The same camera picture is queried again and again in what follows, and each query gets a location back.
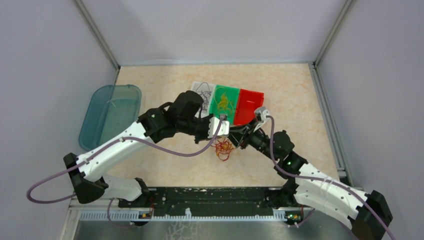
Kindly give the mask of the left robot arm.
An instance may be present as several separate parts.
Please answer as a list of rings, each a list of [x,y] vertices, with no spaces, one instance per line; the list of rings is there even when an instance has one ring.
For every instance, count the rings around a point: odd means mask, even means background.
[[[173,102],[148,109],[123,132],[94,150],[80,155],[67,154],[63,160],[70,170],[78,202],[89,204],[101,198],[116,198],[138,207],[146,206],[150,193],[141,179],[115,177],[107,172],[132,154],[177,133],[193,136],[195,143],[210,140],[215,133],[213,124],[220,120],[213,114],[198,115],[203,102],[198,93],[187,90]]]

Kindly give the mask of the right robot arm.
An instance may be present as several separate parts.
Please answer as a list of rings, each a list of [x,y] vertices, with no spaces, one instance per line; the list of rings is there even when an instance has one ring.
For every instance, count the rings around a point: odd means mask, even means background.
[[[287,206],[311,207],[337,220],[358,240],[381,240],[395,235],[389,229],[393,215],[385,197],[367,193],[336,180],[294,151],[285,130],[267,135],[253,125],[231,127],[229,139],[237,147],[250,146],[270,158],[274,169],[287,182],[281,199]]]

